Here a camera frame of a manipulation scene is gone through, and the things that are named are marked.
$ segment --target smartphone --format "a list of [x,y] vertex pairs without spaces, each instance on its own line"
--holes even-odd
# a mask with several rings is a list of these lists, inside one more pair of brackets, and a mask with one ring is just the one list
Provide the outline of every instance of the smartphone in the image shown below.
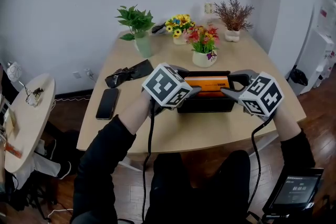
[[96,114],[97,120],[110,120],[113,115],[113,110],[117,102],[119,90],[106,89],[101,97],[98,111]]

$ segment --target potted plant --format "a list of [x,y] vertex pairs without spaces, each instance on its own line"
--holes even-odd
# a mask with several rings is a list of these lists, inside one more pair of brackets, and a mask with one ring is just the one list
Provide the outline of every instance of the potted plant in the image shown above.
[[210,26],[209,29],[203,26],[190,27],[183,33],[187,43],[193,49],[193,63],[198,67],[210,67],[217,60],[217,48],[219,43],[217,28]]
[[127,9],[125,6],[120,6],[118,9],[120,16],[116,18],[121,18],[118,22],[121,25],[127,25],[130,28],[130,33],[123,35],[120,39],[123,40],[135,40],[135,46],[140,52],[143,58],[148,58],[152,56],[151,44],[148,35],[148,30],[152,28],[155,23],[152,23],[153,16],[151,11],[148,11],[146,15],[146,10],[143,12],[135,9],[137,5]]
[[166,30],[173,34],[173,42],[176,45],[183,45],[186,44],[186,40],[182,35],[183,31],[195,26],[195,23],[191,21],[189,14],[177,14],[167,20],[165,25]]
[[227,27],[225,39],[227,41],[238,42],[240,30],[247,30],[253,27],[246,18],[251,15],[253,6],[241,6],[238,0],[228,0],[229,5],[221,2],[220,6],[215,3],[215,13],[220,17]]

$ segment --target green plant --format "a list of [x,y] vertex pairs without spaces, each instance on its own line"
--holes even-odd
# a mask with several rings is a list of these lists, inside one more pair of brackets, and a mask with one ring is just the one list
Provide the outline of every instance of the green plant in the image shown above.
[[221,2],[220,6],[215,3],[215,13],[221,18],[227,30],[239,31],[240,29],[250,29],[253,24],[246,22],[246,18],[251,15],[253,6],[241,6],[238,0],[229,0],[229,6]]
[[135,9],[137,5],[127,9],[125,6],[118,9],[120,16],[116,18],[121,18],[118,22],[121,25],[126,25],[130,28],[131,33],[125,34],[120,39],[123,40],[133,40],[134,38],[141,38],[145,36],[145,32],[152,28],[155,23],[152,23],[153,16],[151,11],[148,11],[146,15],[146,10],[143,12]]

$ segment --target table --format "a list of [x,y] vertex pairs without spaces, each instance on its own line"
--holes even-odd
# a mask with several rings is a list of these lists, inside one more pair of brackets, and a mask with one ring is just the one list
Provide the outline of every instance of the table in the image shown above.
[[5,169],[10,173],[18,171],[33,154],[49,118],[55,98],[55,80],[49,74],[39,75],[26,87],[31,91],[40,87],[44,92],[41,93],[39,105],[36,108],[26,103],[25,89],[20,91],[10,106],[15,113],[17,133],[16,135],[12,133],[8,142],[22,151],[21,158],[6,151]]
[[[303,120],[306,115],[293,93],[291,87],[274,66],[263,49],[251,38],[248,32],[242,31],[237,43],[224,41],[224,26],[219,28],[221,44],[218,46],[218,58],[214,65],[202,69],[192,63],[191,45],[175,45],[170,35],[151,36],[154,55],[149,58],[155,68],[161,62],[195,70],[243,70],[253,69],[256,72],[265,71],[278,81],[284,95],[284,102],[296,121]],[[136,51],[132,42],[117,39],[108,54],[99,78],[94,87],[80,130],[77,148],[86,150],[98,131],[107,121],[96,120],[96,112],[102,93],[107,89],[104,79],[118,68],[131,67],[144,59]],[[145,78],[127,81],[120,85],[120,96],[115,115],[127,107],[140,93],[141,84]],[[220,146],[226,143],[250,139],[251,132],[261,120],[256,116],[243,113],[243,107],[235,104],[230,113],[188,113],[179,114],[176,110],[165,110],[155,117],[152,140],[152,152],[183,152]],[[137,132],[137,138],[128,153],[145,153],[148,146],[150,119],[147,118]],[[259,148],[265,146],[276,137],[273,122],[256,135],[273,134],[267,141],[259,143]]]

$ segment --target monitor screen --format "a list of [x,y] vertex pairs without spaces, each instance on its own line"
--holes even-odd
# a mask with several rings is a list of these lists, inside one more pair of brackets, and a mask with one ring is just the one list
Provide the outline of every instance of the monitor screen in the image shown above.
[[303,204],[309,202],[318,176],[287,176],[274,205]]

